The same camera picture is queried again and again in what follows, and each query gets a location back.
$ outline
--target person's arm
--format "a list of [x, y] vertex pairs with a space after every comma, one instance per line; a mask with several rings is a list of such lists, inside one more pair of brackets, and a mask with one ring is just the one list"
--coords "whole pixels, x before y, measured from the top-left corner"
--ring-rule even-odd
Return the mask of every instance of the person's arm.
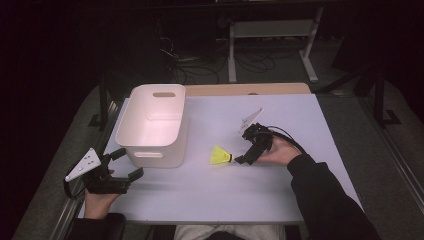
[[346, 195], [326, 163], [316, 163], [309, 155], [301, 154], [291, 144], [276, 137], [271, 150], [258, 161], [287, 166], [312, 239], [380, 239], [362, 209]]
[[67, 240], [105, 239], [109, 222], [115, 221], [116, 218], [108, 216], [109, 209], [119, 196], [119, 194], [91, 194], [86, 190], [84, 218], [74, 219]]

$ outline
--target bin handle cutout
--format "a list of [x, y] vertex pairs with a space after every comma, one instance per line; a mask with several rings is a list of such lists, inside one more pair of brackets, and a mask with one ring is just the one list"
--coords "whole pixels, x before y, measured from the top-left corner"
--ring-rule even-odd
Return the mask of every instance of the bin handle cutout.
[[175, 93], [173, 92], [155, 92], [153, 93], [153, 97], [175, 97]]
[[135, 152], [136, 157], [162, 158], [163, 154], [158, 152]]

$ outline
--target person's hand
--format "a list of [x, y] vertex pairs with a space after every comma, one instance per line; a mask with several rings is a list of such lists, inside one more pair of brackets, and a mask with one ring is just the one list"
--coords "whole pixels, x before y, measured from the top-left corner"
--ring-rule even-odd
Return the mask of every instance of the person's hand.
[[301, 154], [291, 143], [274, 136], [271, 149], [260, 156], [257, 162], [268, 162], [287, 166], [293, 158]]
[[104, 219], [110, 206], [121, 194], [93, 194], [85, 190], [84, 218]]

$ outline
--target white plastic bin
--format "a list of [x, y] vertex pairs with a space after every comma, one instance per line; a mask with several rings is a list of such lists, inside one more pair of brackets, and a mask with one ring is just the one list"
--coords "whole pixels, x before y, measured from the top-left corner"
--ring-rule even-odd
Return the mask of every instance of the white plastic bin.
[[138, 167], [174, 168], [184, 159], [188, 116], [179, 84], [136, 87], [118, 127], [116, 142]]

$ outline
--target white pants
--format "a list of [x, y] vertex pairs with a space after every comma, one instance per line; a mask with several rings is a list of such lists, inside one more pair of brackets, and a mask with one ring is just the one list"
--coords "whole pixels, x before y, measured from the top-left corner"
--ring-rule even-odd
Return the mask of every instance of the white pants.
[[204, 240], [214, 232], [229, 232], [245, 240], [284, 240], [283, 225], [177, 225], [174, 240]]

